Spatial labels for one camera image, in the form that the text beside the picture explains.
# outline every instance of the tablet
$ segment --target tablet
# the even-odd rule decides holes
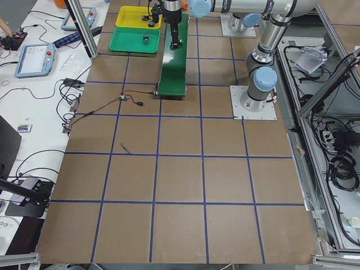
[[[52,43],[25,45],[19,57],[15,77],[30,78],[47,76],[55,57],[55,46]]]
[[[95,21],[96,17],[96,8],[94,7],[83,7],[83,12],[88,23],[88,26],[91,27]],[[67,13],[65,19],[61,24],[61,29],[64,31],[77,31],[77,28],[74,24],[73,19],[71,18],[70,14]]]

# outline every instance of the screen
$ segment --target screen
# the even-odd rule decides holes
[[[91,8],[83,8],[83,12],[85,15],[85,19],[89,16]],[[73,18],[71,18],[71,16],[69,16],[69,19],[67,20],[66,26],[75,26]]]
[[[27,47],[19,73],[35,73],[43,70],[47,45]]]

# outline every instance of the brown cardboard surface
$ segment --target brown cardboard surface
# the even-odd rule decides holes
[[[359,36],[360,36],[360,21],[357,26],[350,25],[334,25],[333,26],[337,35],[339,36],[341,43],[346,49],[347,53],[352,53],[355,46],[359,46]]]
[[[200,70],[201,84],[235,85],[234,65],[231,60],[200,59]]]
[[[161,154],[200,155],[200,120],[194,118],[162,118]]]
[[[142,92],[153,92],[155,90],[155,85],[145,85],[145,84],[126,84],[124,87],[125,91],[135,90]],[[141,101],[144,103],[143,106],[134,106],[131,100],[123,102],[121,104],[120,113],[121,114],[132,114],[132,115],[158,115],[160,107],[160,97],[150,94],[143,93],[130,93],[135,101]]]
[[[102,210],[96,263],[149,259],[151,205],[106,204]]]
[[[161,114],[200,116],[199,86],[188,86],[186,97],[164,98],[161,103]]]
[[[253,202],[246,159],[206,158],[204,163],[206,201]]]
[[[105,30],[122,5],[138,1],[112,0]],[[278,108],[277,121],[232,119],[228,86],[248,84],[244,58],[257,42],[221,38],[211,16],[190,18],[186,97],[127,92],[143,106],[114,102],[74,124],[43,263],[310,262],[315,241]],[[114,55],[111,35],[100,36],[83,114],[122,90],[152,92],[160,78],[162,48]]]
[[[304,201],[292,159],[251,159],[250,165],[257,202],[301,204]]]
[[[36,248],[41,262],[90,262],[99,208],[96,203],[52,202]]]
[[[110,100],[119,97],[122,89],[122,83],[88,83],[86,85],[86,91],[81,97],[77,112],[86,114],[89,111],[93,111],[107,104]],[[98,112],[103,114],[117,114],[118,110],[119,103],[113,102]]]
[[[360,24],[360,0],[320,0],[332,24]]]
[[[220,17],[205,17],[200,20],[198,19],[197,27],[198,27],[199,35],[211,35],[211,36],[219,36],[219,37],[223,35],[223,32],[221,30]]]
[[[291,156],[289,142],[281,120],[245,121],[249,155]]]
[[[253,206],[209,205],[206,210],[211,263],[262,263]]]
[[[89,115],[73,125],[67,152],[105,152],[111,150],[115,116]]]
[[[155,157],[113,156],[105,199],[151,201],[154,188]]]
[[[202,202],[201,162],[200,157],[159,157],[156,201]]]
[[[231,59],[231,44],[229,38],[199,37],[200,58]]]
[[[51,199],[101,200],[108,162],[108,155],[65,155]]]
[[[199,67],[196,59],[186,60],[186,83],[199,84]]]
[[[88,81],[124,82],[127,56],[117,56],[116,61],[110,55],[99,55],[92,61]]]
[[[232,117],[230,89],[228,87],[201,87],[202,115]]]
[[[206,263],[204,207],[157,205],[152,256],[154,263]]]
[[[303,206],[259,206],[258,214],[267,263],[312,262],[316,247],[310,217]]]
[[[129,151],[133,154],[155,154],[158,125],[158,117],[120,117],[116,130],[114,152],[127,153]]]
[[[204,154],[245,156],[241,122],[233,119],[204,119]]]

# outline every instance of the green tray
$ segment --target green tray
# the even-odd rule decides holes
[[[143,35],[147,34],[149,43],[143,43]],[[109,49],[115,52],[155,53],[160,41],[159,29],[116,27],[111,37]]]

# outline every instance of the metal pole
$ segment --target metal pole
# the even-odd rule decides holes
[[[79,0],[65,0],[67,10],[74,21],[76,29],[78,30],[81,40],[85,46],[86,53],[90,58],[96,58],[98,56],[97,47],[94,37],[86,21],[83,9]]]

